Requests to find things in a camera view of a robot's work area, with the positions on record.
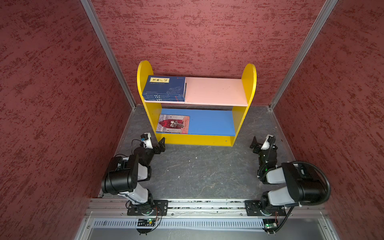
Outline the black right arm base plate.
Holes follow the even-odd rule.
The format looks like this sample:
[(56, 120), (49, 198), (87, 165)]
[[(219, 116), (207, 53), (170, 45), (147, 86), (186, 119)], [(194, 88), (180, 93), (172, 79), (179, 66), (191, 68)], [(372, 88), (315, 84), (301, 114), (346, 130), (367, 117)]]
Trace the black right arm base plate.
[(279, 216), (286, 216), (286, 209), (284, 206), (273, 206), (269, 203), (257, 200), (246, 200), (245, 209), (247, 216), (271, 217), (275, 216), (276, 213)]

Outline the red Hamlet picture book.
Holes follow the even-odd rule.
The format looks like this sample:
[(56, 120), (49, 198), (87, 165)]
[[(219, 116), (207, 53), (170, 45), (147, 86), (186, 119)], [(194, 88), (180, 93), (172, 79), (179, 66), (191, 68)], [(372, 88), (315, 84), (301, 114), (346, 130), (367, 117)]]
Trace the red Hamlet picture book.
[(160, 114), (156, 132), (169, 134), (188, 134), (189, 116)]

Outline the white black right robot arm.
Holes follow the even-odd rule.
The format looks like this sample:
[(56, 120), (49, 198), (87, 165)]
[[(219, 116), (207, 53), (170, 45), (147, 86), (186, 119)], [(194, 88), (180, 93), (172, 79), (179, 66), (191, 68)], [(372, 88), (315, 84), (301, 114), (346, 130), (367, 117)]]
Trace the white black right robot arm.
[(267, 135), (263, 143), (253, 138), (250, 149), (258, 155), (258, 179), (264, 185), (285, 185), (262, 194), (259, 203), (261, 210), (315, 206), (329, 200), (331, 184), (318, 167), (302, 161), (278, 165), (275, 136)]

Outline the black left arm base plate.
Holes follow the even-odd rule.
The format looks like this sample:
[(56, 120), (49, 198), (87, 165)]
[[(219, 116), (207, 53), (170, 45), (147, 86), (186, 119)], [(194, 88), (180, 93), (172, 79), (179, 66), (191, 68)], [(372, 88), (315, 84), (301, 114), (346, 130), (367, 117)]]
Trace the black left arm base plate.
[(168, 200), (148, 200), (144, 204), (134, 205), (131, 201), (126, 202), (128, 216), (166, 216), (168, 211)]

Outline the blue book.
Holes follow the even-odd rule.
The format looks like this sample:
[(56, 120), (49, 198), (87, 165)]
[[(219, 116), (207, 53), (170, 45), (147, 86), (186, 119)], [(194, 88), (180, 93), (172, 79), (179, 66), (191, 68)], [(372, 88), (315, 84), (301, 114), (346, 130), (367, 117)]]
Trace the blue book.
[(148, 76), (143, 91), (146, 101), (184, 102), (186, 77)]

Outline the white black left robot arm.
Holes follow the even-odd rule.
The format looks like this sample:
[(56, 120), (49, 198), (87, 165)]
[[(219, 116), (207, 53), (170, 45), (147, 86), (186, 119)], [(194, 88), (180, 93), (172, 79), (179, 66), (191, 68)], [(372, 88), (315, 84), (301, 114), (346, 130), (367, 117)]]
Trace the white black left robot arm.
[(153, 146), (150, 135), (143, 134), (139, 141), (140, 146), (130, 156), (118, 154), (111, 159), (103, 176), (101, 189), (104, 194), (123, 196), (133, 205), (152, 208), (152, 194), (140, 182), (151, 179), (150, 163), (154, 155), (166, 150), (166, 139), (162, 138)]

